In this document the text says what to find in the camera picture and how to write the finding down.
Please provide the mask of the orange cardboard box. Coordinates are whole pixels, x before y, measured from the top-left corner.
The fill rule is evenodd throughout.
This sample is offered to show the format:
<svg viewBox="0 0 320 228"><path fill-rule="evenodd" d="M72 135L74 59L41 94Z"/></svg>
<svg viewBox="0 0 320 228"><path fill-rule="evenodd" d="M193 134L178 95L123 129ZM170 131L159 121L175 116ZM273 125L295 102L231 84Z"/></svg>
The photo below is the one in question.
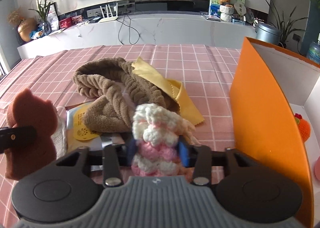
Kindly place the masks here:
<svg viewBox="0 0 320 228"><path fill-rule="evenodd" d="M319 65L287 49L245 38L231 99L235 146L302 189L297 219L319 223ZM295 113L309 122L302 141Z"/></svg>

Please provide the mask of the green plant glass vase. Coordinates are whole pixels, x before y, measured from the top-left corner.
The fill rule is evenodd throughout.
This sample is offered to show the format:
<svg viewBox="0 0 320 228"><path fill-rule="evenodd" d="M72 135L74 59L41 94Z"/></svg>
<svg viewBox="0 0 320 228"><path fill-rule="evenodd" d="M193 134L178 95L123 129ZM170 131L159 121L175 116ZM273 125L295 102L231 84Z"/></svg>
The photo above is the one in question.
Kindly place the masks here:
<svg viewBox="0 0 320 228"><path fill-rule="evenodd" d="M41 22L41 28L45 36L52 32L51 24L48 22L48 14L52 4L53 3L50 0L36 0L36 9L29 9L38 13Z"/></svg>

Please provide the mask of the green picture book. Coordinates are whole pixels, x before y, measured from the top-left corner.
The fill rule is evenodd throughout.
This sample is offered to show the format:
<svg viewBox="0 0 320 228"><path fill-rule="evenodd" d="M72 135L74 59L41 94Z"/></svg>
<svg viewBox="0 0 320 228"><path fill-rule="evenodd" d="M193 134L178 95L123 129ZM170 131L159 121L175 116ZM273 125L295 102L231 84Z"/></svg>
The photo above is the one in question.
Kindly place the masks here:
<svg viewBox="0 0 320 228"><path fill-rule="evenodd" d="M231 0L230 4L234 5L237 2L245 4L246 0ZM210 0L208 14L211 16L213 16L213 15L220 16L219 8L220 8L220 4L219 4L218 0Z"/></svg>

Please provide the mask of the green potted plant right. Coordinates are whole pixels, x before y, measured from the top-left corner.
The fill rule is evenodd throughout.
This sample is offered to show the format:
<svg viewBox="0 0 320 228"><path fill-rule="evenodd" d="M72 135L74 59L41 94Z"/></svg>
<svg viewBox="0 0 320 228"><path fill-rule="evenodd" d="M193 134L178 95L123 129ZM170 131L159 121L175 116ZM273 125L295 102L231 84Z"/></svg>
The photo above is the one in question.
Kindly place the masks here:
<svg viewBox="0 0 320 228"><path fill-rule="evenodd" d="M293 8L292 12L290 13L289 17L286 19L284 12L278 12L274 2L272 0L270 0L270 2L268 2L266 0L266 3L268 4L269 10L272 14L272 16L274 17L274 19L276 20L276 23L271 23L271 25L273 25L274 27L276 27L278 30L280 30L280 40L279 43L286 48L286 41L287 38L289 37L289 35L293 32L304 32L305 29L301 29L301 28L295 28L295 24L298 21L303 21L308 19L308 17L301 17L298 19L293 19L292 16L296 10L296 6Z"/></svg>

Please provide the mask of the yellow microfiber cloth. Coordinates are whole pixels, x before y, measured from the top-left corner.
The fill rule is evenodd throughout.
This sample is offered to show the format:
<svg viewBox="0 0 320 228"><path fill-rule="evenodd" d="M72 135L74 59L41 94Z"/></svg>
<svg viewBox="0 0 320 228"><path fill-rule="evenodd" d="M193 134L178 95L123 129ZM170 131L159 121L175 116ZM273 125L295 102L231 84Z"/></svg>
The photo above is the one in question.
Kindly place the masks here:
<svg viewBox="0 0 320 228"><path fill-rule="evenodd" d="M133 73L142 77L171 97L179 107L180 116L190 121L194 126L204 122L204 117L196 108L187 94L184 85L177 80L163 77L155 68L138 57L132 64Z"/></svg>

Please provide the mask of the white marble tv console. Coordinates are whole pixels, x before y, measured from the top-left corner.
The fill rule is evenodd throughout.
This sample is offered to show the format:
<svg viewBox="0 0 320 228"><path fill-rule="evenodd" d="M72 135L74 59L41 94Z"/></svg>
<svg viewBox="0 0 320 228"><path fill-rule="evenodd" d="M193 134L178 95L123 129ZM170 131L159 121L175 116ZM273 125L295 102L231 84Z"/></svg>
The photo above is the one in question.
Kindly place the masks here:
<svg viewBox="0 0 320 228"><path fill-rule="evenodd" d="M210 21L193 14L138 14L116 21L72 26L18 47L22 59L94 46L196 44L240 48L245 37L255 38L252 26Z"/></svg>

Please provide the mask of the grey metal trash bin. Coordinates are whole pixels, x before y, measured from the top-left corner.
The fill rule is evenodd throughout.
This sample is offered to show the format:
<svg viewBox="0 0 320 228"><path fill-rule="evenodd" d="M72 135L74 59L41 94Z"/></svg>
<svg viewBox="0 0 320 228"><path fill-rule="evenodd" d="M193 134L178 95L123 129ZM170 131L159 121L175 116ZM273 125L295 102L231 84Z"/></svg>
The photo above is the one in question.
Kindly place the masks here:
<svg viewBox="0 0 320 228"><path fill-rule="evenodd" d="M255 26L256 39L273 45L279 45L281 31L267 23L258 23Z"/></svg>

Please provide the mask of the orange crochet toy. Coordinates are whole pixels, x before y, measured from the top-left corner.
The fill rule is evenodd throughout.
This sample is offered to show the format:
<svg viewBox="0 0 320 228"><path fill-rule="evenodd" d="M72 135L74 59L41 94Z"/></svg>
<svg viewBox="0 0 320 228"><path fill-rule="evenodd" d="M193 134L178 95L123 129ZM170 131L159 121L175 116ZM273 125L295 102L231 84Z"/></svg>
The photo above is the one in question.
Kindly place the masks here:
<svg viewBox="0 0 320 228"><path fill-rule="evenodd" d="M306 142L311 136L311 127L309 122L303 119L303 117L298 113L295 113L295 121L297 123L302 141Z"/></svg>

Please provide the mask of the white bath mitt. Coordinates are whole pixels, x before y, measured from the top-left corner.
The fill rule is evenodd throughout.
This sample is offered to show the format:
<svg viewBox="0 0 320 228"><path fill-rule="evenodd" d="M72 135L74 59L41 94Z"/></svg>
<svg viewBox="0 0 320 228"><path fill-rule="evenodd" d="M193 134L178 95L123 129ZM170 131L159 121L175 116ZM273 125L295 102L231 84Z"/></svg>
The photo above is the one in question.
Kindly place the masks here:
<svg viewBox="0 0 320 228"><path fill-rule="evenodd" d="M54 134L51 136L53 144L56 150L56 159L59 159L67 154L67 133L66 123L58 114L57 117L57 128Z"/></svg>

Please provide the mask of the pink checkered tablecloth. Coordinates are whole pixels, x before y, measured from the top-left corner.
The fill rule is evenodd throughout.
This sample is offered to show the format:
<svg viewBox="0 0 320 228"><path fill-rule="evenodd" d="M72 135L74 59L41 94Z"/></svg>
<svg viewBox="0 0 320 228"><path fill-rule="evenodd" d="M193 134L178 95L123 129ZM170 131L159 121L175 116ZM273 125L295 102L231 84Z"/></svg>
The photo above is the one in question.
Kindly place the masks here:
<svg viewBox="0 0 320 228"><path fill-rule="evenodd" d="M196 139L214 151L234 146L229 89L240 52L205 45L98 46L24 59L1 79L1 126L6 124L8 104L26 88L50 100L65 117L67 107L87 101L72 81L74 71L86 62L116 57L142 58L164 77L182 82L204 117L196 128Z"/></svg>

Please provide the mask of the blue water bottle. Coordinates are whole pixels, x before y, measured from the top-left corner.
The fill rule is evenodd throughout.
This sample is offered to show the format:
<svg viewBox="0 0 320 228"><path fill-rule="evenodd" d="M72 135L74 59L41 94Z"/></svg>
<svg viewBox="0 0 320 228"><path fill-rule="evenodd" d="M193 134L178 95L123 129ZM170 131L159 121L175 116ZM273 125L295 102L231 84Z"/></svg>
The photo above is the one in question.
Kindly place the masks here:
<svg viewBox="0 0 320 228"><path fill-rule="evenodd" d="M320 34L318 35L317 41L310 44L306 57L309 60L320 64Z"/></svg>

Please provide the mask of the white pink crochet toy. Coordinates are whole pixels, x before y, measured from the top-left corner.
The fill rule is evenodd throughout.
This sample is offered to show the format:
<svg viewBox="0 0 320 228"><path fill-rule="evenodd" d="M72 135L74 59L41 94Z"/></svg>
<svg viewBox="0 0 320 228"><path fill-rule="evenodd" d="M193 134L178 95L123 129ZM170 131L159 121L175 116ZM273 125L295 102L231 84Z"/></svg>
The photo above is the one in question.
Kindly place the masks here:
<svg viewBox="0 0 320 228"><path fill-rule="evenodd" d="M178 140L185 136L193 141L195 126L175 112L157 104L136 107L132 134L137 151L131 162L133 173L140 177L173 176L181 169Z"/></svg>

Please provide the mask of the silver yellow snack packet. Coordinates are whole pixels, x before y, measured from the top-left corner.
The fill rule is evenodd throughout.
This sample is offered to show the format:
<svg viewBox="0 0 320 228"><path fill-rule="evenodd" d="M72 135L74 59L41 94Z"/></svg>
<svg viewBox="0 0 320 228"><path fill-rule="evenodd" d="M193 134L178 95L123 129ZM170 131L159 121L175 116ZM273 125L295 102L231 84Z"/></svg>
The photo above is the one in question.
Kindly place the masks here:
<svg viewBox="0 0 320 228"><path fill-rule="evenodd" d="M83 118L91 103L83 103L67 111L67 152L83 146L90 151L100 151L108 145L125 143L119 133L100 133L87 128Z"/></svg>

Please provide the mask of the brown bear-shaped sponge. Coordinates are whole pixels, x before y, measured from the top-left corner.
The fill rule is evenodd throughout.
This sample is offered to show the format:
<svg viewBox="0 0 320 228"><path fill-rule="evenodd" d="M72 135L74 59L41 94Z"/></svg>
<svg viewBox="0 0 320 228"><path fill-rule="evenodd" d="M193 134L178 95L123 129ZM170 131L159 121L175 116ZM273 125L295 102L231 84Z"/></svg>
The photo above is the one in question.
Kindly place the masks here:
<svg viewBox="0 0 320 228"><path fill-rule="evenodd" d="M21 91L8 107L7 124L6 178L20 180L56 159L51 136L57 129L57 112L51 101L29 89Z"/></svg>

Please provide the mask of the white wifi router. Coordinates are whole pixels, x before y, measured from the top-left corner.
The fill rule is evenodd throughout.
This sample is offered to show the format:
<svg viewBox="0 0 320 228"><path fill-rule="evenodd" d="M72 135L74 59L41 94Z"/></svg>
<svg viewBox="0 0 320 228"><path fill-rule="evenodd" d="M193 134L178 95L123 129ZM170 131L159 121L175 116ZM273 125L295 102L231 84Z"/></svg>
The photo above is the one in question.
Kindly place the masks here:
<svg viewBox="0 0 320 228"><path fill-rule="evenodd" d="M116 21L118 19L118 3L116 3L114 6L106 4L105 10L103 10L102 6L100 6L100 11L102 18L99 20L99 23Z"/></svg>

